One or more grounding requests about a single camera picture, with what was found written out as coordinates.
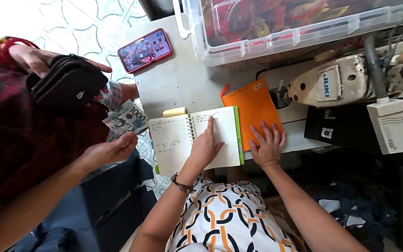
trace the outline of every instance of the juki logo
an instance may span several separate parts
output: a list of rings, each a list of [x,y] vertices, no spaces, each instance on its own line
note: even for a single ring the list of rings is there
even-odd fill
[[[329,97],[329,79],[323,74],[323,81],[324,81],[324,96]]]

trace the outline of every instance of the orange folder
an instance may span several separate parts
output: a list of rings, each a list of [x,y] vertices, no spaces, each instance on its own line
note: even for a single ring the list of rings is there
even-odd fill
[[[268,127],[271,127],[271,123],[276,123],[279,133],[283,132],[278,112],[276,112],[264,79],[250,83],[241,89],[222,96],[221,100],[224,107],[236,105],[238,108],[240,135],[244,151],[250,150],[248,140],[253,140],[259,145],[259,142],[250,130],[250,126],[254,126],[265,136],[260,122],[264,121]]]

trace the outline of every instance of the spiral binding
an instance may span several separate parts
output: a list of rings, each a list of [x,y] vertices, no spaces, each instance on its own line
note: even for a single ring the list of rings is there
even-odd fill
[[[189,137],[191,138],[191,144],[195,141],[195,137],[197,136],[197,133],[195,132],[195,127],[192,122],[191,117],[186,118],[186,123],[188,124],[188,130],[189,130]]]

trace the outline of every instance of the smartphone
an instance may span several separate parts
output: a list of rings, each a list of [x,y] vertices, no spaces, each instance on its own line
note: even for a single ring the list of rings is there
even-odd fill
[[[129,74],[171,54],[172,47],[163,28],[158,28],[118,50],[119,59]]]

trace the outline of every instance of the notebook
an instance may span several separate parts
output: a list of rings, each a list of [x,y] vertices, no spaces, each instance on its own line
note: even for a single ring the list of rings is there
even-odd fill
[[[283,132],[283,126],[271,100],[265,79],[260,79],[224,95],[221,100],[224,107],[235,105],[238,107],[243,151],[250,150],[248,140],[253,140],[259,145],[250,130],[250,126],[255,126],[262,135],[265,135],[260,122],[264,121],[268,126],[270,123],[276,123],[279,133]]]
[[[191,154],[193,141],[208,127],[210,116],[214,117],[216,143],[223,141],[225,145],[206,169],[243,164],[243,153],[239,147],[241,145],[240,133],[238,134],[240,126],[235,109],[237,110],[230,106],[174,117],[150,119],[149,129],[158,161],[157,173],[165,176],[174,175],[183,168]]]

